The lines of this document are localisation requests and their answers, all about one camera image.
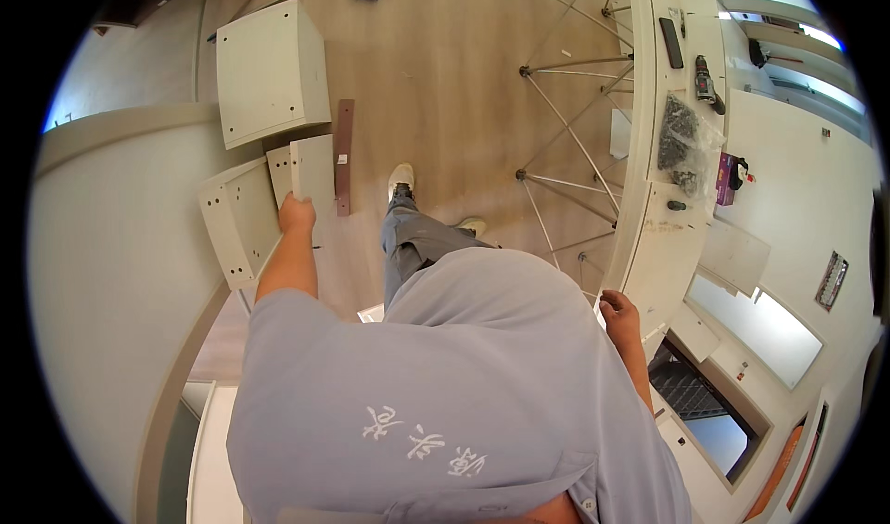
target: hand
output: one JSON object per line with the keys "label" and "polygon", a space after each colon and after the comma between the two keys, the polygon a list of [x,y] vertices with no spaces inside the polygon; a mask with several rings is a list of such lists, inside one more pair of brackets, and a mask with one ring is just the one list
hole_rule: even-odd
{"label": "hand", "polygon": [[315,208],[312,206],[312,198],[307,197],[301,202],[294,198],[293,192],[288,193],[281,203],[281,209],[279,209],[281,232],[286,234],[295,230],[311,233],[314,226]]}
{"label": "hand", "polygon": [[604,290],[600,296],[600,311],[606,320],[606,334],[619,351],[629,344],[640,344],[640,314],[627,296]]}

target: white chinese characters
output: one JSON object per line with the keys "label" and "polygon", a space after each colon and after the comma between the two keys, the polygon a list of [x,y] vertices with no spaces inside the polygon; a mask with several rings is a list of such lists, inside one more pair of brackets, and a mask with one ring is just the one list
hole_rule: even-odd
{"label": "white chinese characters", "polygon": [[374,441],[379,441],[381,435],[386,435],[386,428],[390,427],[391,425],[395,425],[396,423],[404,423],[392,421],[392,419],[395,418],[395,410],[391,407],[384,406],[384,412],[380,414],[375,412],[374,408],[372,407],[368,407],[368,411],[370,412],[371,417],[374,419],[374,425],[366,427],[365,430],[362,432],[362,437],[367,437],[369,433],[374,433]]}
{"label": "white chinese characters", "polygon": [[460,447],[457,448],[457,452],[458,458],[455,458],[449,463],[451,464],[451,471],[448,472],[448,474],[451,476],[464,476],[466,478],[478,476],[479,472],[485,465],[485,457],[488,455],[484,454],[477,458],[478,454],[471,453],[470,449],[465,449],[463,453],[461,453]]}
{"label": "white chinese characters", "polygon": [[[419,423],[417,424],[417,431],[419,431],[421,435],[424,434],[424,428]],[[435,441],[440,437],[441,435],[436,433],[427,435],[423,439],[417,439],[413,435],[408,435],[407,438],[414,443],[414,448],[407,454],[407,458],[410,459],[416,454],[417,459],[424,460],[424,456],[427,456],[430,453],[430,449],[435,447],[445,447],[445,441]]]}

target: pant leg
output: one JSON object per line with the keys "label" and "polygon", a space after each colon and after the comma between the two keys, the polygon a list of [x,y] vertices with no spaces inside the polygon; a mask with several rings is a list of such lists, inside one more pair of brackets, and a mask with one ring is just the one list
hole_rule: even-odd
{"label": "pant leg", "polygon": [[446,253],[488,247],[473,231],[454,229],[417,210],[409,197],[395,196],[380,229],[384,259],[384,310],[399,288],[418,270],[436,263]]}

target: white tabletop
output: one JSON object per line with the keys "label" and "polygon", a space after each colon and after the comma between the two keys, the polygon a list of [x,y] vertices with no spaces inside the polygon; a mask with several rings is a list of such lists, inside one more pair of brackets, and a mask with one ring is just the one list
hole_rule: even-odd
{"label": "white tabletop", "polygon": [[[634,109],[630,155],[615,249],[603,288],[624,292],[640,311],[641,334],[669,323],[680,307],[704,248],[714,197],[691,200],[659,171],[658,136],[668,91],[723,129],[723,117],[695,99],[695,58],[704,55],[715,91],[726,97],[723,35],[716,0],[630,0],[634,29]],[[674,19],[684,67],[673,69],[658,18],[684,11],[686,37]],[[716,176],[719,154],[713,157]],[[671,211],[669,200],[687,205]]]}

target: shoe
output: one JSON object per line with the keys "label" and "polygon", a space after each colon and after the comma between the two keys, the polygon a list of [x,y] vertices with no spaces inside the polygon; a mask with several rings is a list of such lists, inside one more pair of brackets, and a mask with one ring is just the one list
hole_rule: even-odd
{"label": "shoe", "polygon": [[482,237],[485,234],[485,230],[488,229],[488,225],[479,217],[467,217],[464,220],[460,221],[457,225],[455,225],[455,229],[468,229],[472,230],[473,234],[476,236],[476,239]]}
{"label": "shoe", "polygon": [[403,162],[395,168],[389,179],[389,198],[387,201],[393,200],[395,188],[399,184],[407,185],[407,196],[414,198],[414,169],[407,162]]}

